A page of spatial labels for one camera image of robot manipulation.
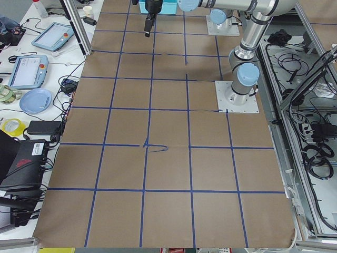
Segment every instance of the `table surface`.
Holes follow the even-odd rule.
[[[103,0],[95,0],[91,3],[94,10],[94,17],[95,19],[98,19],[100,10],[102,8]],[[84,16],[84,12],[82,9],[78,10],[80,16]],[[40,18],[36,8],[34,5],[32,5],[29,10],[27,11],[26,15],[22,18],[21,24],[23,24],[28,18],[31,17],[37,17]],[[34,26],[36,24],[37,20],[31,20],[30,22],[26,23],[25,26],[38,30]],[[53,22],[58,22],[61,24],[67,24],[69,25],[69,21],[64,16],[59,15],[51,15],[48,18],[43,18],[42,21],[39,23],[37,27],[41,28],[47,28],[50,24]],[[93,34],[95,31],[95,26],[88,25],[84,23],[84,27],[87,33]],[[34,47],[31,45],[31,42],[33,39],[35,39],[38,36],[37,33],[27,30],[25,35],[23,36],[22,40],[17,46],[10,46],[8,49],[2,50],[0,53],[0,72],[12,72],[14,64],[8,62],[8,57],[12,55],[18,55],[23,56],[24,52],[36,52],[37,55],[46,55],[48,57],[49,65],[47,70],[47,75],[45,78],[45,81],[42,88],[45,88],[49,90],[52,93],[52,97],[54,98],[58,89],[58,79],[63,75],[69,75],[81,62],[85,60],[84,55],[81,52],[80,47],[78,46],[77,40],[75,36],[70,38],[69,42],[66,43],[62,49],[59,51],[59,56],[53,56],[52,52],[43,50],[38,47]],[[83,64],[80,66],[74,73],[74,76],[81,76],[81,72],[83,69]],[[9,81],[8,75],[0,76],[3,78],[2,84],[7,84]],[[64,93],[61,93],[59,96],[59,99],[62,102],[69,101],[69,97],[65,95]],[[2,109],[11,109],[11,110],[19,110],[21,111],[19,107],[19,101],[15,101],[12,104],[4,105],[2,104],[0,107],[0,118],[4,117],[6,119],[12,119],[12,118],[18,118],[21,121],[23,121],[26,125],[29,125],[29,122],[31,120],[36,120],[36,118],[32,117],[31,115],[27,115],[23,112],[13,112],[10,110],[2,110]],[[52,120],[56,118],[61,111],[57,109],[56,107],[52,106],[52,104],[46,109],[45,111],[34,114],[33,116],[37,116],[43,120]],[[44,136],[31,136],[32,139],[40,139],[40,138],[48,138]],[[52,160],[55,157],[56,149],[53,149],[49,151],[48,157]],[[51,171],[44,173],[43,176],[43,184],[48,185],[49,179],[51,176]],[[37,209],[40,208],[42,203],[37,204]],[[29,238],[32,237],[33,231],[36,227],[37,220],[30,220],[27,226],[19,227],[12,229],[10,231],[7,231],[5,233],[0,234],[0,240],[8,240],[8,239],[21,239],[21,238]]]

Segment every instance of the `black electronic device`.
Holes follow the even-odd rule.
[[[322,142],[327,138],[337,137],[337,125],[330,123],[325,124],[311,124],[313,130],[312,138],[314,142]]]
[[[67,95],[75,92],[77,89],[78,81],[64,78],[61,83],[61,91]]]
[[[23,29],[22,27],[18,26],[13,30],[11,30],[11,32],[13,34],[11,46],[17,46],[20,40],[22,39],[23,35],[25,34],[26,29]]]
[[[0,187],[4,191],[41,186],[48,149],[46,140],[16,141],[0,130]]]
[[[8,231],[14,227],[25,226],[30,219],[38,216],[38,211],[34,211],[38,199],[42,195],[42,190],[19,191],[6,194],[0,197],[0,208],[6,210],[3,213],[0,232]]]
[[[27,133],[31,135],[55,135],[61,130],[61,121],[31,121]]]
[[[90,17],[83,18],[83,21],[89,25],[96,25],[97,21]]]

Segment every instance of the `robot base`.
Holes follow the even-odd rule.
[[[231,17],[232,23],[236,22],[235,17]],[[223,23],[222,25],[216,25],[211,21],[211,18],[209,15],[206,16],[207,21],[207,29],[209,31],[209,35],[222,35],[222,36],[239,36],[239,28],[237,25],[226,25]]]
[[[232,85],[232,81],[215,81],[217,107],[221,112],[236,112],[236,113],[259,113],[259,107],[255,96],[248,97],[244,105],[233,105],[225,98],[226,89]]]

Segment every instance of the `yellow tape roll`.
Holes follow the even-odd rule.
[[[5,133],[17,137],[23,134],[23,130],[25,130],[26,125],[21,122],[19,119],[9,119],[6,120],[2,126],[2,131]]]

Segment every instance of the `grid square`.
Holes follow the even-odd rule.
[[[33,237],[41,247],[84,247],[92,200],[92,191],[47,190]]]
[[[145,37],[144,24],[146,17],[146,14],[129,14],[126,30],[128,32],[142,32],[143,36]]]
[[[185,54],[183,34],[156,33],[155,53]]]
[[[217,55],[215,37],[186,35],[186,50],[188,55]]]
[[[113,107],[148,108],[150,103],[150,80],[118,79]]]
[[[109,110],[72,108],[62,136],[63,143],[103,143]]]
[[[130,1],[126,1],[126,0],[105,1],[102,6],[101,12],[127,13],[129,4],[130,4]]]
[[[191,195],[147,192],[145,194],[142,247],[193,246]]]
[[[187,112],[151,112],[150,144],[187,146],[188,136]]]
[[[208,35],[206,16],[204,17],[185,17],[186,34]]]
[[[217,57],[187,57],[187,74],[189,80],[215,81],[221,79]]]
[[[214,82],[189,82],[189,102],[191,110],[217,111]]]
[[[236,149],[234,153],[240,190],[284,191],[274,150]]]
[[[263,113],[230,113],[229,121],[233,146],[273,147],[269,128]]]
[[[245,245],[236,193],[194,193],[193,204],[198,247],[242,248]]]
[[[93,52],[87,56],[82,76],[116,77],[120,54]]]
[[[151,108],[186,110],[186,82],[153,81]]]
[[[114,83],[115,79],[81,78],[73,105],[110,107]]]
[[[174,15],[158,15],[156,32],[184,33],[184,18]]]
[[[149,148],[146,167],[146,188],[155,190],[189,190],[189,149],[172,147],[167,151],[151,152]]]
[[[122,32],[96,31],[92,41],[93,50],[120,52],[123,34]]]
[[[190,112],[191,145],[229,147],[229,132],[223,113]]]
[[[104,148],[98,186],[104,189],[142,189],[145,148]]]
[[[88,247],[138,247],[141,203],[141,192],[97,192]]]
[[[61,145],[50,187],[95,188],[101,146]]]
[[[153,78],[155,79],[186,79],[184,56],[155,55],[153,63]]]
[[[192,149],[194,190],[236,191],[230,149]]]
[[[320,4],[317,4],[314,0],[299,0],[299,3],[301,4],[310,23],[337,24],[335,12],[337,9],[336,1],[322,0],[320,1]]]
[[[336,44],[336,26],[312,24],[325,50],[330,50],[332,44]]]
[[[124,31],[126,17],[126,14],[100,13],[96,31]]]
[[[152,55],[122,54],[118,77],[151,78]]]
[[[154,36],[148,38],[144,33],[125,33],[123,52],[152,54],[153,40]]]
[[[143,145],[147,136],[148,111],[113,110],[106,143]]]
[[[289,247],[294,223],[284,194],[241,194],[241,203],[250,248]]]

